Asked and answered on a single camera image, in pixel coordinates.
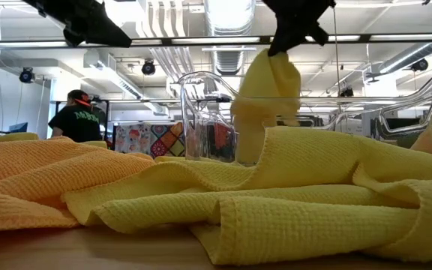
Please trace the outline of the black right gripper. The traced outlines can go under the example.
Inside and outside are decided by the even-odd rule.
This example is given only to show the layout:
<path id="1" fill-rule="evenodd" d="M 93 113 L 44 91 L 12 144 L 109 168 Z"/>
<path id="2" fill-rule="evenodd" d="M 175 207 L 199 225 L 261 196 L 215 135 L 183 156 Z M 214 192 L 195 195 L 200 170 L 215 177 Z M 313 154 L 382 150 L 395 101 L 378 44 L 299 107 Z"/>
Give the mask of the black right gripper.
<path id="1" fill-rule="evenodd" d="M 277 29 L 268 49 L 268 56 L 297 47 L 310 37 L 316 44 L 325 45 L 329 34 L 322 29 L 318 19 L 328 8 L 336 6 L 335 0 L 262 0 L 274 12 Z"/>

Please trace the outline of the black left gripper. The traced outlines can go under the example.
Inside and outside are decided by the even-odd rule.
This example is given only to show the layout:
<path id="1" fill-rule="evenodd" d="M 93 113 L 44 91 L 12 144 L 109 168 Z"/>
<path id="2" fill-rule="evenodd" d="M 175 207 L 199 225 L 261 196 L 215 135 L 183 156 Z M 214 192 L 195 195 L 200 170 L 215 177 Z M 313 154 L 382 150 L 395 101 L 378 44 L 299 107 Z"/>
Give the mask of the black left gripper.
<path id="1" fill-rule="evenodd" d="M 131 39 L 106 14 L 104 3 L 97 0 L 23 0 L 40 16 L 62 23 L 69 47 L 81 43 L 109 47 L 129 47 Z"/>

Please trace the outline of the white ceiling conduit bundle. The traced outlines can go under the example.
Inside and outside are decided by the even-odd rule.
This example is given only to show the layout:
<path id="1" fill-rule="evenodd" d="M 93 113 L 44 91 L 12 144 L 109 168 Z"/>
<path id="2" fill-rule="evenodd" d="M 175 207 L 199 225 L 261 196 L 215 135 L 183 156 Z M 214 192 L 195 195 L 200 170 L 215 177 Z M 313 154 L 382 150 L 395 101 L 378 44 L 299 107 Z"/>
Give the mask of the white ceiling conduit bundle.
<path id="1" fill-rule="evenodd" d="M 142 19 L 136 23 L 141 38 L 183 38 L 184 0 L 138 0 Z M 176 81 L 184 74 L 194 72 L 188 47 L 162 46 L 149 49 L 168 78 Z"/>

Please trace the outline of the long linear ceiling light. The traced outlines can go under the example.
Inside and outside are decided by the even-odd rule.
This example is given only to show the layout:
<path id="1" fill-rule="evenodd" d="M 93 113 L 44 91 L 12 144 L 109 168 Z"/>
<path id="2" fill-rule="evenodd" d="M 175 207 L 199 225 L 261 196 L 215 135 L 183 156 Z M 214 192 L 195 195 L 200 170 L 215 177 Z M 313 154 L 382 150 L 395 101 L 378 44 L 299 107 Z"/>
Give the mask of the long linear ceiling light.
<path id="1" fill-rule="evenodd" d="M 272 41 L 273 37 L 268 35 L 244 37 L 157 37 L 133 39 L 130 45 L 132 47 L 216 47 L 269 45 Z M 328 42 L 330 44 L 432 42 L 432 33 L 333 34 L 328 37 Z M 0 50 L 44 50 L 68 48 L 69 46 L 63 40 L 0 40 Z"/>

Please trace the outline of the clear plastic basket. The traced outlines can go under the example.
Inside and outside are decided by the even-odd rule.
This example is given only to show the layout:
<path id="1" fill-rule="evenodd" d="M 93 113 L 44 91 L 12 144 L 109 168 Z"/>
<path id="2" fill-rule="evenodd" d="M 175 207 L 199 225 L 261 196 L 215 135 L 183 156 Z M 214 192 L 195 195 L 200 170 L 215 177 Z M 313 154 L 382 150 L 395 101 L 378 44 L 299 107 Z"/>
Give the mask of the clear plastic basket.
<path id="1" fill-rule="evenodd" d="M 179 80 L 186 157 L 236 162 L 238 133 L 233 124 L 231 104 L 238 92 L 220 76 L 195 72 Z M 344 112 L 332 121 L 330 115 L 303 115 L 297 126 L 337 131 L 410 147 L 430 124 L 432 78 L 416 93 L 404 97 L 353 97 L 364 104 L 360 112 Z"/>
<path id="2" fill-rule="evenodd" d="M 330 115 L 331 121 L 342 113 L 363 111 L 364 104 L 352 97 L 236 97 L 231 104 L 234 123 L 256 120 L 264 125 L 299 125 L 299 116 Z"/>

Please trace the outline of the person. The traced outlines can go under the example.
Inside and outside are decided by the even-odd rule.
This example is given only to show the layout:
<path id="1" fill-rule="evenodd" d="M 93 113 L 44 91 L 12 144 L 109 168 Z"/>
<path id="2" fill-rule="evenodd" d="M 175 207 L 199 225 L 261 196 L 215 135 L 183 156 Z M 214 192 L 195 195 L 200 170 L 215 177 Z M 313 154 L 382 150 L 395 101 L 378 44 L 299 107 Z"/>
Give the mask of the person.
<path id="1" fill-rule="evenodd" d="M 52 137 L 68 137 L 76 143 L 102 140 L 100 120 L 92 112 L 89 96 L 79 89 L 67 94 L 67 104 L 48 125 Z"/>

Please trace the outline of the colourful patchwork quilt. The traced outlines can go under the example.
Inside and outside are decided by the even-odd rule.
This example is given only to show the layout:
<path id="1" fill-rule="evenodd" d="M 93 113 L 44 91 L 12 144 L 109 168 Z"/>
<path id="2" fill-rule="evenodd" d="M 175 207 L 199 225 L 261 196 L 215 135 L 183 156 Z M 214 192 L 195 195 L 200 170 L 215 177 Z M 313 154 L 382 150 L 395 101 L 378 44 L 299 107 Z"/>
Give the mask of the colourful patchwork quilt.
<path id="1" fill-rule="evenodd" d="M 184 156 L 183 125 L 181 122 L 119 125 L 115 128 L 115 150 L 123 153 L 142 153 L 152 158 Z"/>

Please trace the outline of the black computer monitor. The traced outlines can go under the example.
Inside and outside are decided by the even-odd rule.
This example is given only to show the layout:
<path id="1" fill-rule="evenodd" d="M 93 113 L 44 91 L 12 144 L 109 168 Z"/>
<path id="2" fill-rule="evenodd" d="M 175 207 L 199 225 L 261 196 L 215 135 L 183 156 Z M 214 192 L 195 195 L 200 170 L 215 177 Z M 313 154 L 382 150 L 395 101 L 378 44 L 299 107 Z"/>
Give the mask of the black computer monitor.
<path id="1" fill-rule="evenodd" d="M 19 123 L 19 124 L 14 124 L 11 125 L 9 127 L 8 132 L 13 134 L 13 133 L 24 133 L 26 132 L 28 129 L 28 123 L 27 122 L 23 122 L 23 123 Z"/>

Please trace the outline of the white rectangular ceiling duct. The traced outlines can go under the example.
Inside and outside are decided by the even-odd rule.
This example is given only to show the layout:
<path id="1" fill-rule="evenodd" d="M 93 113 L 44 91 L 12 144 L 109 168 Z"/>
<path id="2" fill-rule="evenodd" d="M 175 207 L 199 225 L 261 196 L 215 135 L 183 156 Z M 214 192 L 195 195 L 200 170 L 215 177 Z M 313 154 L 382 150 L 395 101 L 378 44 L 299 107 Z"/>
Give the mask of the white rectangular ceiling duct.
<path id="1" fill-rule="evenodd" d="M 83 56 L 83 66 L 91 68 L 95 73 L 95 78 L 110 81 L 131 98 L 142 102 L 155 116 L 170 115 L 169 110 L 165 106 L 150 102 L 150 98 L 143 94 L 139 86 L 117 71 L 116 59 L 109 53 L 103 54 L 97 49 L 89 49 Z"/>

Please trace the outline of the silver ceiling air duct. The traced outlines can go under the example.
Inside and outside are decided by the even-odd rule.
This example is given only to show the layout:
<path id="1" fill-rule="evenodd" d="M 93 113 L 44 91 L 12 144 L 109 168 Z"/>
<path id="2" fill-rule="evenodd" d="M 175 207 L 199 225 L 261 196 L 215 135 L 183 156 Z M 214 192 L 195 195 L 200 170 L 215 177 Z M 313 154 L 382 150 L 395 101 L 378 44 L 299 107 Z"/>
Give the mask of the silver ceiling air duct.
<path id="1" fill-rule="evenodd" d="M 256 0 L 204 0 L 205 19 L 210 36 L 247 36 L 251 33 Z M 224 76 L 236 75 L 242 68 L 245 52 L 228 46 L 212 53 L 214 68 Z"/>

